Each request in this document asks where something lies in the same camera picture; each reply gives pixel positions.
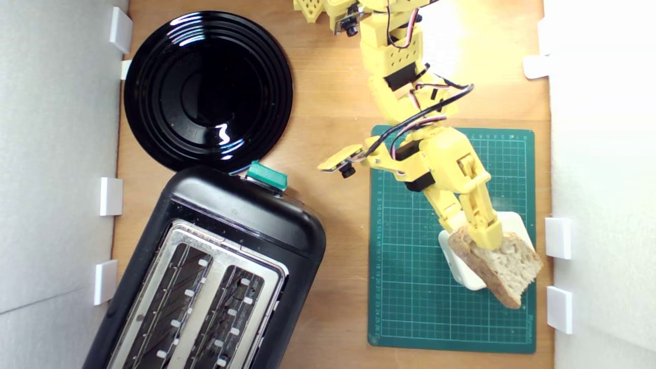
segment bread crust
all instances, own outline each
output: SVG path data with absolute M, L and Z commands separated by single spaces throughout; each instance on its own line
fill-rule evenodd
M 522 238 L 517 234 L 512 232 L 504 233 L 504 241 L 517 242 L 531 253 L 531 258 L 534 262 L 539 264 L 537 270 L 542 269 L 542 261 L 537 253 L 531 249 Z M 503 283 L 497 272 L 488 265 L 485 259 L 482 259 L 480 256 L 476 255 L 474 248 L 478 246 L 474 241 L 469 237 L 467 233 L 467 227 L 462 227 L 458 231 L 454 232 L 449 237 L 449 247 L 453 252 L 467 264 L 476 275 L 478 275 L 487 288 L 494 294 L 494 296 L 505 306 L 510 309 L 519 309 L 522 306 L 521 294 L 520 298 L 517 299 L 513 297 L 511 291 Z

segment bread slice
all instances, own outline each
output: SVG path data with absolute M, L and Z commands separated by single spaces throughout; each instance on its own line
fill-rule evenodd
M 522 306 L 522 293 L 542 269 L 535 250 L 512 232 L 504 233 L 499 248 L 487 250 L 474 243 L 465 226 L 449 237 L 449 247 L 511 309 Z

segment white panel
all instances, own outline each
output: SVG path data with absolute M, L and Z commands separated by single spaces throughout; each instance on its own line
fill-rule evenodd
M 462 63 L 461 40 L 469 37 L 462 26 L 460 6 L 456 1 L 438 1 L 422 8 L 421 27 L 424 32 L 424 62 L 430 71 L 453 78 Z
M 546 254 L 559 259 L 571 259 L 571 220 L 546 218 L 544 220 L 544 245 Z
M 132 20 L 119 7 L 112 10 L 112 28 L 110 42 L 123 54 L 130 53 L 132 43 Z
M 94 265 L 110 258 L 113 218 L 98 216 L 98 183 L 116 176 L 122 59 L 107 42 L 110 0 L 9 3 L 0 11 L 0 280 L 12 282 L 0 284 L 0 313 L 90 286 Z
M 540 55 L 549 55 L 551 53 L 551 33 L 549 18 L 545 17 L 537 22 L 537 37 L 540 47 Z
M 656 368 L 656 353 L 653 351 L 591 326 L 577 326 L 572 335 L 556 331 L 555 340 L 556 369 Z
M 100 305 L 114 296 L 118 280 L 118 267 L 118 260 L 96 264 L 93 305 Z
M 123 214 L 123 179 L 100 179 L 100 215 Z
M 560 288 L 546 288 L 546 323 L 555 329 L 572 334 L 572 293 Z
M 0 368 L 80 368 L 107 311 L 91 285 L 0 314 Z
M 121 63 L 121 81 L 125 81 L 125 78 L 127 78 L 127 71 L 130 69 L 130 64 L 132 64 L 132 59 L 124 60 Z
M 557 368 L 656 368 L 651 6 L 548 2 L 552 209 L 572 220 L 576 254 L 554 260 L 554 284 L 576 295 Z

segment black wire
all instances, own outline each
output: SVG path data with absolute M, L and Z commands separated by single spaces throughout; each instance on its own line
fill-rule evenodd
M 374 142 L 369 147 L 369 149 L 367 149 L 367 151 L 365 152 L 363 157 L 367 157 L 367 156 L 371 155 L 371 153 L 374 152 L 378 148 L 378 146 L 380 146 L 380 144 L 382 144 L 385 141 L 385 139 L 387 139 L 387 137 L 389 137 L 392 133 L 398 131 L 399 129 L 403 129 L 406 125 L 409 125 L 410 123 L 412 123 L 415 120 L 425 116 L 428 113 L 434 112 L 435 110 L 439 110 L 439 109 L 443 108 L 444 106 L 447 106 L 448 104 L 451 104 L 452 102 L 455 102 L 456 100 L 459 100 L 460 98 L 464 97 L 468 93 L 472 92 L 473 89 L 474 89 L 474 84 L 470 83 L 469 85 L 464 86 L 464 89 L 461 92 L 459 92 L 459 93 L 457 93 L 457 94 L 453 95 L 452 97 L 449 97 L 445 100 L 442 100 L 442 101 L 438 102 L 435 105 L 429 106 L 426 109 L 424 109 L 424 110 L 420 111 L 419 113 L 415 114 L 414 116 L 411 116 L 410 118 L 404 120 L 403 122 L 389 128 L 387 131 L 383 132 L 382 135 L 380 135 L 380 137 L 376 140 L 376 142 Z
M 415 76 L 415 78 L 412 80 L 412 82 L 418 80 L 418 79 L 421 78 L 424 74 L 426 74 L 426 72 L 428 72 L 428 69 L 429 69 L 429 68 L 430 68 L 430 64 L 429 64 L 429 63 L 424 64 L 424 69 L 423 69 L 421 72 L 419 72 L 419 73 Z
M 442 79 L 444 80 L 444 83 L 448 84 L 448 85 L 451 86 L 451 87 L 455 87 L 455 88 L 457 88 L 458 90 L 463 90 L 463 89 L 467 88 L 467 86 L 459 85 L 458 83 L 455 83 L 455 82 L 449 81 L 448 79 L 446 79 L 446 78 L 444 78 L 444 77 L 442 77 L 442 76 L 438 76 L 437 74 L 436 74 L 435 76 L 436 76 L 437 78 L 442 78 Z
M 412 128 L 408 129 L 405 132 L 405 135 L 407 135 L 408 133 L 410 133 L 412 131 L 416 131 L 417 129 L 424 128 L 424 127 L 425 127 L 424 125 L 418 125 L 416 127 L 412 127 Z M 392 149 L 393 149 L 394 145 L 396 144 L 396 140 L 400 139 L 401 136 L 403 136 L 403 135 L 399 135 L 397 137 L 394 137 L 394 140 L 392 140 L 392 144 L 390 145 L 390 155 L 392 155 Z
M 393 45 L 397 49 L 407 49 L 408 46 L 410 46 L 410 42 L 412 41 L 412 31 L 410 31 L 410 36 L 408 36 L 408 44 L 406 46 L 398 46 L 392 41 L 392 38 L 390 37 L 390 22 L 392 21 L 392 13 L 390 12 L 390 0 L 387 0 L 387 42 L 390 45 Z

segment grid lines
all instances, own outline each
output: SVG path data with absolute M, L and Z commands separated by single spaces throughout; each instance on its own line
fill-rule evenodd
M 387 126 L 374 128 L 381 134 Z M 497 211 L 515 211 L 535 244 L 531 131 L 459 129 L 486 170 Z M 507 353 L 535 351 L 535 283 L 522 308 L 458 284 L 438 244 L 438 217 L 424 195 L 385 171 L 371 172 L 369 341 L 373 345 Z

